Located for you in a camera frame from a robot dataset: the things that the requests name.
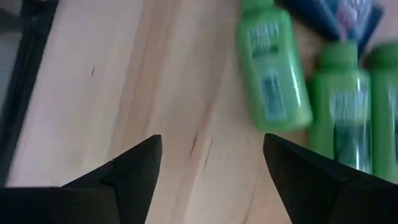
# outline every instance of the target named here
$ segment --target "dark edge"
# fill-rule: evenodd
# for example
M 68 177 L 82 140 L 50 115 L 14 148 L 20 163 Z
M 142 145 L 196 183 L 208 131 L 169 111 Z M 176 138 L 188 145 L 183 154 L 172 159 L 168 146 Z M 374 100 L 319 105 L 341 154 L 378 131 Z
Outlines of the dark edge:
M 58 1 L 24 0 L 23 35 L 1 112 L 0 186 L 5 186 Z

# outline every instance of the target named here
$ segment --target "blue packaging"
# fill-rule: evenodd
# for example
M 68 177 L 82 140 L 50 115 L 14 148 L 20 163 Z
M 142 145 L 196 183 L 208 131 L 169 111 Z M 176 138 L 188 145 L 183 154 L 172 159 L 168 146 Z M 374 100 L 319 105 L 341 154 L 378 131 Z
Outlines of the blue packaging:
M 355 40 L 361 55 L 379 24 L 383 7 L 373 0 L 281 0 L 328 40 Z

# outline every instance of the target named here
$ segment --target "green plastic bottle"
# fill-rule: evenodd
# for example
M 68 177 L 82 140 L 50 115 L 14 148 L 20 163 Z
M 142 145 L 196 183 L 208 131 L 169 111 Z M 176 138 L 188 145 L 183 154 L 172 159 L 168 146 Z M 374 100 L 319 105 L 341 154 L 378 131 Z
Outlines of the green plastic bottle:
M 371 173 L 370 77 L 358 68 L 354 42 L 327 45 L 311 82 L 311 149 Z
M 373 174 L 398 183 L 398 41 L 372 51 Z
M 312 111 L 289 14 L 271 0 L 243 0 L 236 38 L 252 118 L 258 130 L 309 126 Z

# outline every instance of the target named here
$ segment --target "product label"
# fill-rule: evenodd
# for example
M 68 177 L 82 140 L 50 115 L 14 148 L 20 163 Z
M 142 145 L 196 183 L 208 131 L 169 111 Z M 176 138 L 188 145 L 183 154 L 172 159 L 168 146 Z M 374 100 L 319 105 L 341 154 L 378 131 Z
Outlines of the product label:
M 271 122 L 287 118 L 279 73 L 276 69 L 264 65 L 268 60 L 277 57 L 279 37 L 279 21 L 266 22 L 249 30 L 251 56 L 259 75 L 265 117 Z
M 264 96 L 266 119 L 268 121 L 285 120 L 287 117 L 286 108 L 276 70 L 268 70 L 263 74 L 261 89 Z
M 398 90 L 390 91 L 390 106 L 392 111 L 394 143 L 396 152 L 396 162 L 398 162 Z
M 369 92 L 339 91 L 331 96 L 335 159 L 342 164 L 371 171 Z
M 279 22 L 268 22 L 249 30 L 252 58 L 278 53 L 276 39 L 280 36 Z

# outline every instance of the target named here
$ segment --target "wooden surface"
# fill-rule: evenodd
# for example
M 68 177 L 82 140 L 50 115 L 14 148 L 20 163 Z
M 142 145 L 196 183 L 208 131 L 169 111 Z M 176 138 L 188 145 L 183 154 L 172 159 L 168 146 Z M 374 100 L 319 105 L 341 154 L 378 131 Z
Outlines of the wooden surface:
M 398 2 L 380 2 L 373 42 L 398 35 Z M 61 1 L 9 185 L 62 185 L 161 134 L 147 223 L 290 223 L 248 114 L 238 19 L 238 0 Z M 323 41 L 294 31 L 309 77 Z

